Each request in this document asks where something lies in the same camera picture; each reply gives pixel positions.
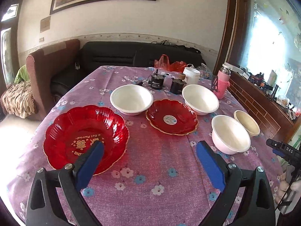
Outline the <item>small cream bowl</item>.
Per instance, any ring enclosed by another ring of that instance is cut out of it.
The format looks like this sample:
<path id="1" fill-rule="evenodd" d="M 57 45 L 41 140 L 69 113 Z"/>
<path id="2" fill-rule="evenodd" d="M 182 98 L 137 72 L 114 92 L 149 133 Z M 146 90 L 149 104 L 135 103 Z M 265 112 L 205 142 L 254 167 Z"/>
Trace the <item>small cream bowl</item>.
<path id="1" fill-rule="evenodd" d="M 236 110 L 234 112 L 234 119 L 240 122 L 249 133 L 250 137 L 258 136 L 260 134 L 260 128 L 257 122 L 246 112 Z"/>

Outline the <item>white bowl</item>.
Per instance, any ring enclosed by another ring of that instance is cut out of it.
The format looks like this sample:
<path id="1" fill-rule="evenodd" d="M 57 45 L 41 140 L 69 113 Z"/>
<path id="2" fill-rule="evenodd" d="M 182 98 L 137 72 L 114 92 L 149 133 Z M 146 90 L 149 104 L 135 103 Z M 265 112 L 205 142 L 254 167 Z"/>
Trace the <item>white bowl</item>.
<path id="1" fill-rule="evenodd" d="M 127 116 L 135 116 L 146 111 L 154 102 L 153 94 L 139 85 L 124 85 L 110 95 L 111 105 Z"/>
<path id="2" fill-rule="evenodd" d="M 234 118 L 216 115 L 211 120 L 211 126 L 212 140 L 219 151 L 234 155 L 249 150 L 250 136 L 244 126 Z"/>
<path id="3" fill-rule="evenodd" d="M 216 95 L 201 85 L 190 84 L 185 86 L 182 90 L 182 96 L 185 104 L 200 116 L 213 113 L 219 108 L 219 100 Z"/>

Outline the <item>large red flower plate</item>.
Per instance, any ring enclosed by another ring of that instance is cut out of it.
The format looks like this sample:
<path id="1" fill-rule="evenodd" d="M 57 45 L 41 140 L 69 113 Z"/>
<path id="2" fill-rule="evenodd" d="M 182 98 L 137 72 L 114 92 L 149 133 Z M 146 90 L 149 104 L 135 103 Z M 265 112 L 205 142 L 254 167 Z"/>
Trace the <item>large red flower plate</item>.
<path id="1" fill-rule="evenodd" d="M 122 158 L 130 137 L 125 120 L 108 107 L 87 105 L 74 107 L 56 117 L 45 132 L 43 151 L 49 165 L 61 169 L 75 162 L 100 141 L 104 155 L 94 175 L 109 170 Z"/>

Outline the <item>small red flower plate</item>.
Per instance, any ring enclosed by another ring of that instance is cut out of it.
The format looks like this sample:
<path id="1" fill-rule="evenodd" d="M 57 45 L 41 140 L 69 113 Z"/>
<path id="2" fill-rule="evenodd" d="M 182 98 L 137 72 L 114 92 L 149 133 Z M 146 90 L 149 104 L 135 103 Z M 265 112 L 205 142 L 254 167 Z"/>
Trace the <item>small red flower plate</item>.
<path id="1" fill-rule="evenodd" d="M 145 115 L 152 127 L 168 135 L 186 136 L 198 127 L 196 113 L 176 100 L 154 101 Z"/>

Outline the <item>brown wooden cabinet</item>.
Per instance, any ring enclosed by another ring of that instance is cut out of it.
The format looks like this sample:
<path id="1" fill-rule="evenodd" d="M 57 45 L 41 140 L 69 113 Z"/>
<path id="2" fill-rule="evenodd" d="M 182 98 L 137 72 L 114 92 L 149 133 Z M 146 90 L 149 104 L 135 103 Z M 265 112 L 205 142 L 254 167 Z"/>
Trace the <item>brown wooden cabinet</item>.
<path id="1" fill-rule="evenodd" d="M 228 90 L 257 122 L 265 137 L 285 143 L 291 141 L 300 126 L 300 117 L 292 121 L 280 105 L 237 73 L 231 73 Z"/>

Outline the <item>purple floral tablecloth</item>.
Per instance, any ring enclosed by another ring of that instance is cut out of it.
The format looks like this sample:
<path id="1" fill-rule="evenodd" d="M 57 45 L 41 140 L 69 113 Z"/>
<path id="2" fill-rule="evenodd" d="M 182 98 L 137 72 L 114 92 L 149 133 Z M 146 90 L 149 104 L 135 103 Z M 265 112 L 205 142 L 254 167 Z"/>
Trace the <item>purple floral tablecloth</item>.
<path id="1" fill-rule="evenodd" d="M 50 170 L 43 142 L 54 119 L 74 107 L 110 107 L 115 88 L 145 81 L 152 73 L 152 68 L 101 66 L 59 100 L 30 141 L 9 135 L 11 151 L 1 181 L 21 219 L 37 169 Z M 153 128 L 145 114 L 124 116 L 130 134 L 125 154 L 83 190 L 98 220 L 103 225 L 198 225 L 219 195 L 195 153 L 201 140 L 213 146 L 213 117 L 200 116 L 194 132 L 175 136 Z"/>

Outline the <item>pink sleeved thermos bottle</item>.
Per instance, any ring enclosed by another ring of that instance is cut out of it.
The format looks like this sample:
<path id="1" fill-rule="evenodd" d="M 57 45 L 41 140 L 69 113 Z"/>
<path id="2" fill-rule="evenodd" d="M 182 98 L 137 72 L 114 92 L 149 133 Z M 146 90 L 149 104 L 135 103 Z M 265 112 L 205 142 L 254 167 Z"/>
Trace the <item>pink sleeved thermos bottle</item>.
<path id="1" fill-rule="evenodd" d="M 217 91 L 215 95 L 218 99 L 222 99 L 227 88 L 230 86 L 230 77 L 231 77 L 231 70 L 230 68 L 224 63 L 222 67 L 218 71 L 217 74 Z"/>

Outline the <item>patterned blanket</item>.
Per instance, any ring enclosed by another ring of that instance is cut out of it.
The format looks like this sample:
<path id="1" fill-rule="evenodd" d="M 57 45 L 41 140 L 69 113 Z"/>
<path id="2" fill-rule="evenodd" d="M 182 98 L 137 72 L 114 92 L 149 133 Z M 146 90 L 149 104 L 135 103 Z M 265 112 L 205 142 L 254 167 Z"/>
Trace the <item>patterned blanket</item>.
<path id="1" fill-rule="evenodd" d="M 12 84 L 1 95 L 1 107 L 5 114 L 13 114 L 23 119 L 36 114 L 37 109 L 31 83 L 22 81 L 18 84 Z"/>

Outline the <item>white plastic jar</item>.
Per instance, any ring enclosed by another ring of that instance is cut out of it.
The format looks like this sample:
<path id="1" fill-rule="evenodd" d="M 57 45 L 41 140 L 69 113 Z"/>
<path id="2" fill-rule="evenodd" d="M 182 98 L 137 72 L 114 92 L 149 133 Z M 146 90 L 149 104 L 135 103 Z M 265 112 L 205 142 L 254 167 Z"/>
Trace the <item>white plastic jar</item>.
<path id="1" fill-rule="evenodd" d="M 200 71 L 196 70 L 195 68 L 185 67 L 183 74 L 186 76 L 185 81 L 187 85 L 191 84 L 198 84 Z"/>

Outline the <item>red plastic bag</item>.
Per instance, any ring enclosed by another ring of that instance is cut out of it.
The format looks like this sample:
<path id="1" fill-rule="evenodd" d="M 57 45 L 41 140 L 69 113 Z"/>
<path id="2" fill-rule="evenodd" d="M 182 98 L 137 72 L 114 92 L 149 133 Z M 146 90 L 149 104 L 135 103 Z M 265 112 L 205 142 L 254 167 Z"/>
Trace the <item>red plastic bag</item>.
<path id="1" fill-rule="evenodd" d="M 159 60 L 154 61 L 154 68 L 163 69 L 170 72 L 182 73 L 187 64 L 184 61 L 169 62 L 167 55 L 162 55 Z"/>

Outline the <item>black leather sofa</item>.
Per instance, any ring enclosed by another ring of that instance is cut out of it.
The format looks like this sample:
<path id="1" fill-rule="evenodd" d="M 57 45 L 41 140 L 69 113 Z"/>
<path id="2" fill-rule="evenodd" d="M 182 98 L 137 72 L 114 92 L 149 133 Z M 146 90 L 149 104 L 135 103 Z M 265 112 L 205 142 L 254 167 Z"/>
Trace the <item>black leather sofa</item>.
<path id="1" fill-rule="evenodd" d="M 194 47 L 164 43 L 92 41 L 76 53 L 71 64 L 52 77 L 52 97 L 57 103 L 64 94 L 100 66 L 153 67 L 155 60 L 162 55 L 167 55 L 171 64 L 176 61 L 195 67 L 205 64 L 201 51 Z"/>

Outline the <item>wooden door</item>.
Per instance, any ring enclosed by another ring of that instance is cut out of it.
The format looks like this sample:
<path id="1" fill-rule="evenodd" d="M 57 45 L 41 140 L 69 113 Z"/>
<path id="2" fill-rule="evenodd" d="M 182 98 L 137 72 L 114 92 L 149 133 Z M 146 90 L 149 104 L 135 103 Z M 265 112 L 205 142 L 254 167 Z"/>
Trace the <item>wooden door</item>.
<path id="1" fill-rule="evenodd" d="M 17 31 L 23 0 L 15 0 L 1 17 L 1 71 L 5 87 L 14 83 L 19 70 Z"/>

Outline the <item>small wall plaque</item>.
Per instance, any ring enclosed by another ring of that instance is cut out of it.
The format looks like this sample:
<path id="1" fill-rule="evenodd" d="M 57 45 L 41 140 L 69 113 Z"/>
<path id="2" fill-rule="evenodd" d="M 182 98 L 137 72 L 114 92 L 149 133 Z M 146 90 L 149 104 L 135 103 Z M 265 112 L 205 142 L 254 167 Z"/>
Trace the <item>small wall plaque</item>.
<path id="1" fill-rule="evenodd" d="M 48 16 L 40 21 L 40 33 L 50 29 L 51 16 Z"/>

